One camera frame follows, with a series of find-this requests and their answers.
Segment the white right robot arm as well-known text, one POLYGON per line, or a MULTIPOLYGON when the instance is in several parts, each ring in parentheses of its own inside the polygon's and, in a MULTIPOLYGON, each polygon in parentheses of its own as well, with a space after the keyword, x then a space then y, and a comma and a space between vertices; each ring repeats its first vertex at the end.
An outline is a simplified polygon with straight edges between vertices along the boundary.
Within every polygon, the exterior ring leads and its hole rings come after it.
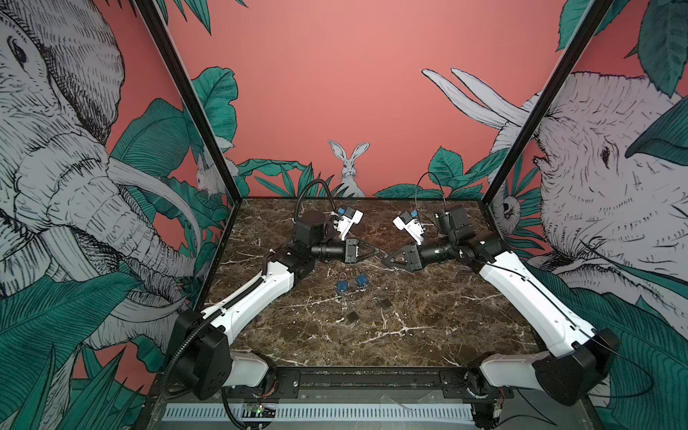
POLYGON ((598 331, 551 293, 500 236, 487 233, 462 240, 442 236, 398 248, 383 264, 419 272, 432 263, 456 260, 505 296, 536 331, 545 348, 537 354, 493 354, 469 377, 477 395, 493 387, 547 393, 572 406, 602 382, 620 347, 609 329, 598 331))

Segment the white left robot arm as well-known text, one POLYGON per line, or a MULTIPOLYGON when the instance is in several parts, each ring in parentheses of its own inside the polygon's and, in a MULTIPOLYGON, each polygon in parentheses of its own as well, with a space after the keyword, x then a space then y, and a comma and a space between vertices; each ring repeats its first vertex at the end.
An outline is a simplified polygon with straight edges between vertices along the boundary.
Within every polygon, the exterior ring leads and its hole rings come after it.
POLYGON ((275 378, 271 365, 257 353, 231 349, 241 331, 287 294, 315 268, 315 263, 355 264, 381 250, 361 239, 330 240, 299 245, 291 240, 263 258, 261 272, 222 301, 177 318, 170 338, 159 389, 166 400, 191 393, 207 400, 228 387, 260 387, 270 392, 275 378))

